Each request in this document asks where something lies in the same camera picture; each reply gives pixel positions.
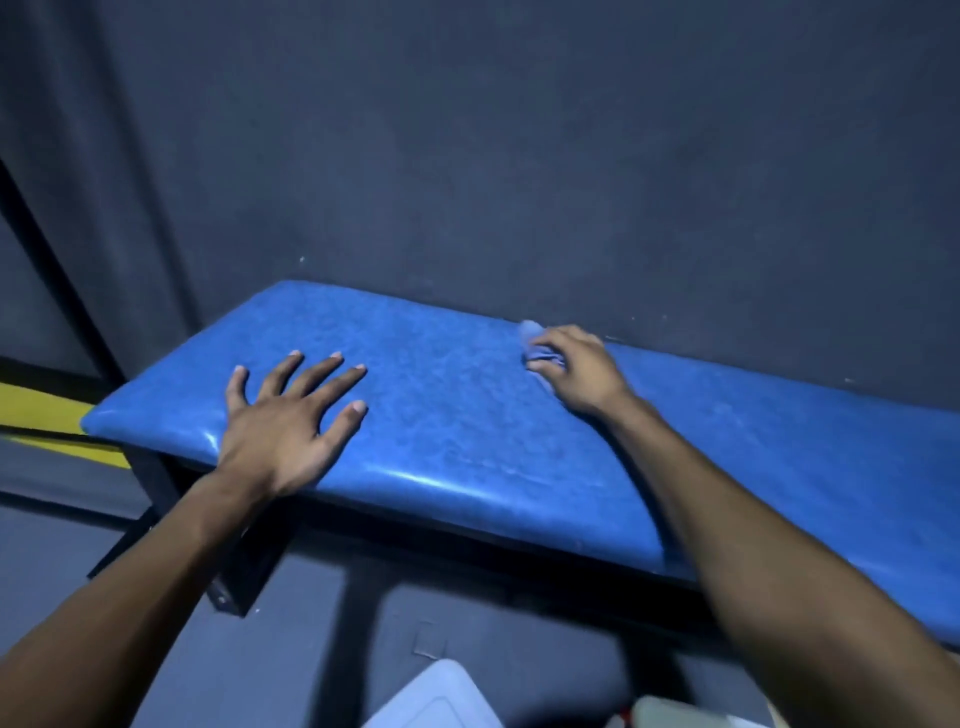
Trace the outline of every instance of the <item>wall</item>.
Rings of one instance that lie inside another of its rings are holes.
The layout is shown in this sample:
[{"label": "wall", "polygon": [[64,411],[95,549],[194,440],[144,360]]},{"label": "wall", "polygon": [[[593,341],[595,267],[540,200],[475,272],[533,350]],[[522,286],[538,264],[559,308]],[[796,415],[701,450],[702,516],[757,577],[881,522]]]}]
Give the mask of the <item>wall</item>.
[{"label": "wall", "polygon": [[0,155],[129,374],[283,278],[960,408],[960,5],[12,0]]},{"label": "wall", "polygon": [[93,365],[0,217],[0,356],[71,374]]}]

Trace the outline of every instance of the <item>white container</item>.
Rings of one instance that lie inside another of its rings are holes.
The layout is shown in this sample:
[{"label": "white container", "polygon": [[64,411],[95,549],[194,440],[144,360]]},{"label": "white container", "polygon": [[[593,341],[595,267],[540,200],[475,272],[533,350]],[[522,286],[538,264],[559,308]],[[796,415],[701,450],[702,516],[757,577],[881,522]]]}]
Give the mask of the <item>white container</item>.
[{"label": "white container", "polygon": [[503,724],[460,663],[438,660],[394,695],[364,728],[503,728]]}]

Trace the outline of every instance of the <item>finger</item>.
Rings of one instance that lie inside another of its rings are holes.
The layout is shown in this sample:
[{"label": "finger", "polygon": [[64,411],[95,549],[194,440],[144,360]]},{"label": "finger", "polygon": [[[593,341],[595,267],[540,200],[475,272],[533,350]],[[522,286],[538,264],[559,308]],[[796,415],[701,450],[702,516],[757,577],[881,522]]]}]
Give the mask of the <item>finger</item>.
[{"label": "finger", "polygon": [[343,372],[340,376],[331,379],[323,387],[307,397],[316,408],[318,415],[323,415],[327,408],[346,394],[367,373],[367,367],[357,364]]},{"label": "finger", "polygon": [[324,379],[341,364],[344,363],[344,356],[340,352],[334,352],[320,364],[314,364],[303,374],[294,379],[294,383],[287,387],[284,397],[293,397],[299,399],[306,397],[313,392]]},{"label": "finger", "polygon": [[277,364],[274,370],[263,380],[263,385],[260,387],[260,394],[258,394],[256,398],[263,400],[268,397],[279,396],[283,388],[287,385],[287,380],[290,378],[290,375],[297,369],[302,361],[303,354],[301,352],[293,350],[287,354],[287,358]]},{"label": "finger", "polygon": [[363,418],[367,414],[367,404],[361,400],[351,402],[341,410],[337,419],[327,428],[326,432],[317,438],[314,447],[324,462],[325,473],[337,462],[350,438],[360,429]]},{"label": "finger", "polygon": [[536,372],[550,382],[550,384],[552,384],[554,387],[560,384],[561,379],[563,379],[566,375],[564,368],[560,366],[560,364],[552,361],[544,361],[542,359],[528,361],[527,369],[531,372]]},{"label": "finger", "polygon": [[574,346],[574,342],[575,339],[570,336],[570,334],[561,331],[559,328],[548,328],[540,336],[530,340],[531,344],[556,349],[564,356],[570,354],[570,349]]},{"label": "finger", "polygon": [[589,341],[590,336],[592,335],[578,327],[576,324],[567,324],[566,326],[557,327],[557,329],[565,333],[571,339],[576,339],[577,341]]},{"label": "finger", "polygon": [[227,414],[232,417],[247,406],[247,379],[250,371],[246,367],[237,366],[227,382]]}]

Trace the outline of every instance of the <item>blue bench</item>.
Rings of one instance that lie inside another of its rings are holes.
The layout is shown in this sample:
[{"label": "blue bench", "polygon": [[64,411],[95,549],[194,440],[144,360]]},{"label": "blue bench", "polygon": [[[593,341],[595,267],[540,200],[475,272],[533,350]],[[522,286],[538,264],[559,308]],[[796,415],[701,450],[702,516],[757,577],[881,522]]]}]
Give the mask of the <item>blue bench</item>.
[{"label": "blue bench", "polygon": [[[84,430],[214,465],[231,370],[250,368],[252,395],[291,349],[306,365],[343,351],[370,368],[355,390],[370,414],[318,491],[684,573],[608,444],[524,371],[506,321],[278,283],[112,394]],[[960,415],[610,350],[638,392],[721,467],[960,643]]]}]

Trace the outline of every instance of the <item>hand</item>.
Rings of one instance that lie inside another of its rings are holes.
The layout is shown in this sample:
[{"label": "hand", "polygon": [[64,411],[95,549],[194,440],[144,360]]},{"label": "hand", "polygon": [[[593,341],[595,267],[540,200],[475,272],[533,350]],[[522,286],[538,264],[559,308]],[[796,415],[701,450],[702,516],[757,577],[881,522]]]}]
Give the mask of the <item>hand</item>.
[{"label": "hand", "polygon": [[283,392],[302,361],[302,353],[291,352],[264,379],[253,404],[247,403],[245,395],[250,372],[244,367],[234,370],[227,385],[228,426],[217,470],[266,488],[269,497],[286,496],[323,477],[367,413],[362,401],[351,402],[327,431],[318,435],[324,412],[367,368],[355,366],[314,391],[343,363],[337,352],[307,369]]},{"label": "hand", "polygon": [[564,355],[566,370],[552,361],[532,360],[527,369],[544,376],[557,397],[574,412],[604,417],[619,400],[634,397],[600,337],[577,326],[549,328],[533,339]]}]

